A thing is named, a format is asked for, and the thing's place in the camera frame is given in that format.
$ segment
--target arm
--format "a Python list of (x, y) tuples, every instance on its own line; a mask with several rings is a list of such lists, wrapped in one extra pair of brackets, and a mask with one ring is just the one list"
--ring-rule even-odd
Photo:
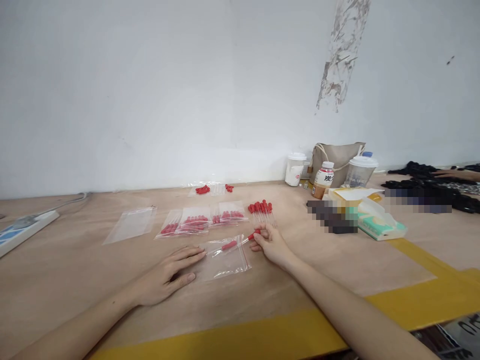
[(457, 178), (480, 183), (480, 172), (470, 170), (439, 170), (432, 173), (436, 178)]
[(288, 248), (279, 231), (260, 226), (250, 244), (290, 273), (313, 298), (345, 342), (364, 360), (438, 360), (426, 346), (368, 301), (317, 272)]
[(172, 276), (205, 257), (199, 247), (187, 246), (175, 251), (119, 292), (103, 299), (37, 342), (12, 360), (83, 359), (115, 323), (133, 308), (158, 304), (195, 279), (187, 273), (174, 281)]

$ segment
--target white wall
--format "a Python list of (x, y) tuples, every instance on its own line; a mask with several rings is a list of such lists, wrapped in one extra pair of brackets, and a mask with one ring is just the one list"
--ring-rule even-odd
[(366, 141), (384, 167), (477, 159), (478, 1), (372, 0), (338, 113), (316, 109), (334, 14), (0, 0), (0, 198), (276, 180), (315, 142)]

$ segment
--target person's right hand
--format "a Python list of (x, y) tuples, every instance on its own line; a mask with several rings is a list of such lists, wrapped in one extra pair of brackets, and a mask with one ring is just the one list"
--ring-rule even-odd
[(457, 178), (470, 180), (479, 183), (480, 182), (480, 172), (470, 171), (470, 170), (439, 170), (432, 172), (436, 178)]
[(255, 229), (260, 229), (260, 233), (254, 233), (254, 240), (251, 241), (250, 249), (254, 252), (262, 251), (266, 257), (286, 269), (297, 257), (289, 249), (280, 232), (270, 224), (260, 224)]

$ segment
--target beige tote bag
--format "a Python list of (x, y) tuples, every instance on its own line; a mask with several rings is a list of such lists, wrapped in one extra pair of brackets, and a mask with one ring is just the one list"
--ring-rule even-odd
[(357, 156), (360, 149), (360, 154), (365, 150), (365, 142), (356, 142), (349, 145), (327, 145), (318, 143), (313, 148), (310, 166), (308, 173), (310, 174), (310, 182), (313, 184), (315, 175), (322, 167), (324, 161), (333, 163), (333, 181), (332, 188), (339, 188), (347, 177), (349, 171), (349, 161)]

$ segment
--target cable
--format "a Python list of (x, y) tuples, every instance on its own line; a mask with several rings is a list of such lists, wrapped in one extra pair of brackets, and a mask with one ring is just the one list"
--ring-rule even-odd
[(90, 195), (90, 192), (81, 192), (80, 194), (83, 194), (83, 196), (79, 197), (78, 199), (74, 199), (74, 200), (64, 202), (61, 205), (52, 207), (51, 209), (48, 209), (47, 211), (43, 211), (43, 212), (39, 212), (39, 213), (36, 213), (36, 214), (19, 217), (12, 224), (12, 229), (23, 229), (23, 228), (29, 227), (29, 226), (31, 226), (31, 225), (33, 225), (37, 222), (36, 218), (39, 217), (40, 215), (43, 215), (43, 214), (46, 214), (46, 213), (51, 212), (53, 210), (56, 210), (58, 208), (64, 207), (65, 205), (85, 200)]
[(35, 215), (32, 215), (32, 216), (36, 216), (36, 217), (37, 217), (37, 216), (46, 214), (46, 213), (48, 213), (48, 212), (51, 212), (51, 211), (53, 211), (53, 210), (57, 210), (57, 209), (59, 209), (59, 208), (61, 208), (61, 207), (64, 207), (65, 205), (68, 205), (68, 204), (72, 204), (72, 203), (76, 203), (76, 202), (85, 200), (85, 199), (90, 195), (89, 192), (80, 192), (79, 195), (81, 195), (81, 194), (83, 194), (83, 197), (79, 197), (78, 199), (74, 199), (74, 200), (67, 201), (67, 202), (65, 202), (65, 203), (63, 203), (63, 204), (61, 204), (61, 205), (52, 207), (51, 209), (48, 209), (48, 210), (46, 210), (46, 211), (44, 211), (44, 212), (40, 212), (40, 213), (35, 214)]

